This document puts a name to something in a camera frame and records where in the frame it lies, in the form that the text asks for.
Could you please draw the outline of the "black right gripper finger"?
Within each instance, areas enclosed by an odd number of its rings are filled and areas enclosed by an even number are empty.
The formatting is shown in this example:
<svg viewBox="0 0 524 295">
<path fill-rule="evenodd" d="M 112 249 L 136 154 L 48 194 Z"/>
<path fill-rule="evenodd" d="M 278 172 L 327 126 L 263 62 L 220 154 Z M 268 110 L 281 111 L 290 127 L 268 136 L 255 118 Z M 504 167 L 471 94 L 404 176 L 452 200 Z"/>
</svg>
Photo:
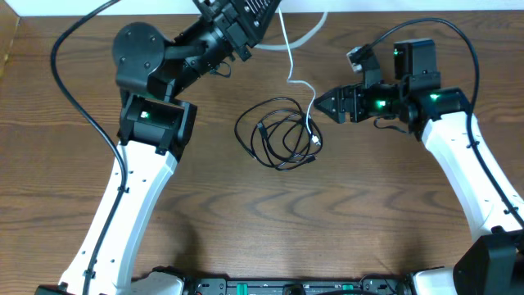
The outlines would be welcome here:
<svg viewBox="0 0 524 295">
<path fill-rule="evenodd" d="M 338 124 L 344 124 L 346 122 L 346 112 L 344 110 L 336 107 L 329 108 L 322 106 L 317 106 L 317 109 Z"/>
<path fill-rule="evenodd" d="M 346 105 L 345 105 L 345 94 L 342 87 L 337 87 L 329 90 L 325 94 L 323 94 L 321 97 L 316 98 L 314 100 L 314 108 L 316 110 L 317 106 L 322 107 L 336 107 L 341 110 L 346 111 Z"/>
</svg>

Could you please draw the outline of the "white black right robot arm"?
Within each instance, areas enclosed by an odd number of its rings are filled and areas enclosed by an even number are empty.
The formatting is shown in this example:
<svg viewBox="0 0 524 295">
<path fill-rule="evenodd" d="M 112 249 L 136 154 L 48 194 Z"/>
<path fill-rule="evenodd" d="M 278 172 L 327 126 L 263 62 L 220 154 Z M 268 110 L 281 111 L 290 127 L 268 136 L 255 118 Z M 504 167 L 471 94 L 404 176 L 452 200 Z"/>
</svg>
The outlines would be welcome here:
<svg viewBox="0 0 524 295">
<path fill-rule="evenodd" d="M 398 294 L 521 294 L 523 200 L 486 146 L 460 88 L 442 88 L 431 39 L 394 45 L 395 78 L 384 84 L 373 52 L 348 54 L 359 84 L 334 88 L 314 107 L 342 124 L 374 118 L 404 122 L 435 157 L 467 218 L 473 244 L 453 267 L 409 274 Z"/>
</svg>

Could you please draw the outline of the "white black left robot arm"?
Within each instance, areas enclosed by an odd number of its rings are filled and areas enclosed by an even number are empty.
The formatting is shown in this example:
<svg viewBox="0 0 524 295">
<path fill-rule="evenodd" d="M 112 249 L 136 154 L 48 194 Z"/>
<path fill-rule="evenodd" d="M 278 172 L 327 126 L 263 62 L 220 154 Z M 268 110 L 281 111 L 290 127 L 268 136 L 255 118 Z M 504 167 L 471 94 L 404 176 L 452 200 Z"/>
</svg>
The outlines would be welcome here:
<svg viewBox="0 0 524 295">
<path fill-rule="evenodd" d="M 55 285 L 39 294 L 185 294 L 182 275 L 133 267 L 151 213 L 188 144 L 197 107 L 180 93 L 235 59 L 247 60 L 276 1 L 199 1 L 198 20 L 174 39 L 145 22 L 126 25 L 112 48 L 122 108 L 111 177 L 85 240 Z"/>
</svg>

